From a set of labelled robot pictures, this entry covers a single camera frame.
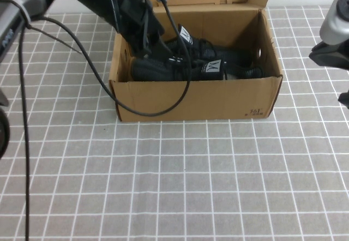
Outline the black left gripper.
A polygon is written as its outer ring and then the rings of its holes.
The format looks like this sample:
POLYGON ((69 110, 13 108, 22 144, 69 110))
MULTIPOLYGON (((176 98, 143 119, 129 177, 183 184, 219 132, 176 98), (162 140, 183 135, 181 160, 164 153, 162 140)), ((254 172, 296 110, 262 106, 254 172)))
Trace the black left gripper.
POLYGON ((119 11, 126 24, 124 36, 132 46, 134 57, 148 58, 154 48, 155 58, 160 61, 173 57, 161 38, 164 28, 153 12, 150 0, 121 0, 119 11))

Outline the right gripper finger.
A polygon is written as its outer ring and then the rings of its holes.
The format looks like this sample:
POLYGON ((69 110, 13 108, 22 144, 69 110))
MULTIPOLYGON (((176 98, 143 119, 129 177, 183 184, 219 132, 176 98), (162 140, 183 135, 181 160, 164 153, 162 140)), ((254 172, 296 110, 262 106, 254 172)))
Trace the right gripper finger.
POLYGON ((338 97, 338 102, 349 109, 349 91, 341 93, 338 97))
POLYGON ((312 48, 309 58, 318 66, 348 71, 348 40, 337 45, 322 41, 312 48))

